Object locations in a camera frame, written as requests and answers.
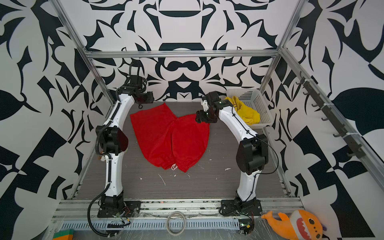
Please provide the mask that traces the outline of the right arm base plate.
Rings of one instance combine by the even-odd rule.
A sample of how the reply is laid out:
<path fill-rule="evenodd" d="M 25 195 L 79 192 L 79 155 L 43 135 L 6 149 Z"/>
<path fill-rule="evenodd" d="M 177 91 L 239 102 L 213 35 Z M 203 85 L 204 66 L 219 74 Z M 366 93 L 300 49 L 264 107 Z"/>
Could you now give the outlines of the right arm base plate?
<path fill-rule="evenodd" d="M 253 198 L 247 202 L 243 202 L 240 198 L 234 200 L 221 200 L 219 214 L 223 216 L 247 215 L 261 216 L 263 211 L 261 201 Z"/>

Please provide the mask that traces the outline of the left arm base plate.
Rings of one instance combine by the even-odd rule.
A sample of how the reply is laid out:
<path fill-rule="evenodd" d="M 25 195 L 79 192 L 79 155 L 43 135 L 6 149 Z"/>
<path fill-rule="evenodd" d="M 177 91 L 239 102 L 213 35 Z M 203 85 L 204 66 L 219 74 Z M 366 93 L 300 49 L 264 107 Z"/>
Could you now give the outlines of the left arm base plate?
<path fill-rule="evenodd" d="M 124 201 L 117 203 L 101 203 L 98 218 L 113 218 L 117 215 L 130 218 L 140 212 L 141 201 Z"/>

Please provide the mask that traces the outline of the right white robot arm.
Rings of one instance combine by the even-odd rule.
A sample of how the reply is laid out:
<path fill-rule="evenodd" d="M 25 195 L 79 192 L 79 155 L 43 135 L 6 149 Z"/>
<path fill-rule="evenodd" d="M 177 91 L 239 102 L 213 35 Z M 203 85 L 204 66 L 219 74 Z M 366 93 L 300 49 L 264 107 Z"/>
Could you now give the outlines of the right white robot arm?
<path fill-rule="evenodd" d="M 269 162 L 269 145 L 264 135 L 259 136 L 239 115 L 239 101 L 221 99 L 214 91 L 202 98 L 203 109 L 196 112 L 197 123 L 213 124 L 222 121 L 239 143 L 236 162 L 241 171 L 237 196 L 241 202 L 248 202 L 256 197 L 259 176 L 264 174 Z"/>

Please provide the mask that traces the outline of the red shorts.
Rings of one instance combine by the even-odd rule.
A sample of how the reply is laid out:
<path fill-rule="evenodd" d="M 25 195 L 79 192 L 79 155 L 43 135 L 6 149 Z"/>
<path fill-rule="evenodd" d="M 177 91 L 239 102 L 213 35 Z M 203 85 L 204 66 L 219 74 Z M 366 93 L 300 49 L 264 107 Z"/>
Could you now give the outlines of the red shorts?
<path fill-rule="evenodd" d="M 130 115 L 145 159 L 165 170 L 178 167 L 184 173 L 206 152 L 210 124 L 197 123 L 196 115 L 177 117 L 166 105 Z"/>

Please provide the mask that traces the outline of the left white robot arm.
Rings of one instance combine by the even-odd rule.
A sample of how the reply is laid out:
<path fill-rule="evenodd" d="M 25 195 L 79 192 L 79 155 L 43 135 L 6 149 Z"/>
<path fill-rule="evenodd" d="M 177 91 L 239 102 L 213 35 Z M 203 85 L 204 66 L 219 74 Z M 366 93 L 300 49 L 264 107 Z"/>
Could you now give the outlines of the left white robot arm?
<path fill-rule="evenodd" d="M 122 163 L 129 140 L 123 126 L 131 107 L 135 104 L 141 109 L 143 104 L 154 102 L 152 92 L 147 92 L 148 81 L 135 74 L 116 90 L 116 104 L 102 126 L 96 128 L 95 152 L 106 162 L 106 186 L 101 194 L 101 207 L 108 210 L 124 208 L 122 185 Z"/>

